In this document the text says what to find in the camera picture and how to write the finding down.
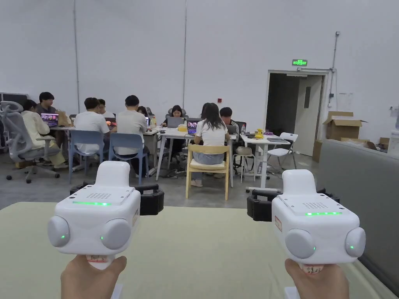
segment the exit sign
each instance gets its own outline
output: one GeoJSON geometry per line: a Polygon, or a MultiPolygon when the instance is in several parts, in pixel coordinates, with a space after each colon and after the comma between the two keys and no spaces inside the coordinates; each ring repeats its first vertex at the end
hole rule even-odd
{"type": "Polygon", "coordinates": [[[305,59],[293,59],[292,65],[301,65],[305,67],[308,65],[308,61],[305,59]]]}

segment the white shirt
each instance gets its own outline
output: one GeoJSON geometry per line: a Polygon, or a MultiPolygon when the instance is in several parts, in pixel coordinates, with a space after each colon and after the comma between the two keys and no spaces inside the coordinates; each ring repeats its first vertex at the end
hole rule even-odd
{"type": "Polygon", "coordinates": [[[109,111],[105,111],[104,114],[101,114],[104,118],[115,118],[115,115],[109,111]]]}
{"type": "Polygon", "coordinates": [[[40,138],[41,135],[46,135],[50,133],[49,126],[41,119],[41,116],[36,112],[32,111],[22,111],[22,118],[24,119],[24,124],[28,130],[30,139],[32,139],[33,146],[35,148],[43,148],[46,144],[44,140],[36,140],[40,138]]]}
{"type": "Polygon", "coordinates": [[[227,127],[224,124],[223,128],[216,129],[212,129],[208,124],[205,124],[205,120],[201,120],[197,124],[196,135],[202,137],[205,146],[223,146],[226,133],[227,127]]]}
{"type": "MultiPolygon", "coordinates": [[[[126,110],[117,114],[118,133],[137,134],[144,143],[143,133],[147,131],[147,120],[144,114],[134,110],[126,110]]],[[[138,153],[136,148],[115,148],[119,155],[133,155],[138,153]]]]}
{"type": "MultiPolygon", "coordinates": [[[[103,134],[109,132],[105,118],[101,114],[95,113],[93,111],[79,113],[76,116],[73,124],[77,130],[81,131],[97,131],[103,134]]],[[[78,143],[76,144],[76,147],[79,151],[82,151],[86,154],[94,154],[99,150],[99,146],[97,144],[78,143]]]]}

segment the white handheld device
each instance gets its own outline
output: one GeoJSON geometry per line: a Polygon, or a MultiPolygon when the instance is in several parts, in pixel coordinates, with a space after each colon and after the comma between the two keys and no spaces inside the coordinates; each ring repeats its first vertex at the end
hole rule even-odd
{"type": "MultiPolygon", "coordinates": [[[[282,174],[283,194],[272,201],[274,232],[289,258],[309,273],[325,264],[352,263],[365,248],[359,217],[316,192],[314,177],[305,169],[282,174]]],[[[296,288],[285,288],[286,299],[299,299],[296,288]]]]}
{"type": "MultiPolygon", "coordinates": [[[[126,162],[104,161],[94,185],[56,205],[47,234],[59,252],[86,255],[91,265],[105,269],[115,254],[129,246],[138,225],[141,196],[129,186],[129,172],[126,162]]],[[[113,298],[120,298],[121,286],[117,287],[119,295],[113,298]]]]}

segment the yellow wooden chair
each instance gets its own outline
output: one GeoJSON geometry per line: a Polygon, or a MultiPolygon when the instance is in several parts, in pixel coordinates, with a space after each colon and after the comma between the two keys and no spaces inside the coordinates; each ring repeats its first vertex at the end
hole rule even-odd
{"type": "Polygon", "coordinates": [[[187,182],[186,182],[186,198],[191,186],[191,173],[192,172],[212,172],[212,173],[224,173],[225,174],[225,201],[228,197],[229,190],[229,161],[230,161],[230,147],[229,146],[199,146],[196,144],[190,144],[188,146],[188,160],[187,160],[187,182]],[[196,153],[208,153],[218,154],[226,153],[226,161],[221,164],[206,165],[198,163],[193,159],[193,152],[196,153]]]}

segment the doorway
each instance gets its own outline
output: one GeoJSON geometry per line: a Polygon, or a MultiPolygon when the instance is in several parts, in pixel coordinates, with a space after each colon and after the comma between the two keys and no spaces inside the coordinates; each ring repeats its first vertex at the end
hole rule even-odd
{"type": "Polygon", "coordinates": [[[298,134],[295,151],[312,156],[325,75],[270,73],[266,129],[298,134]]]}

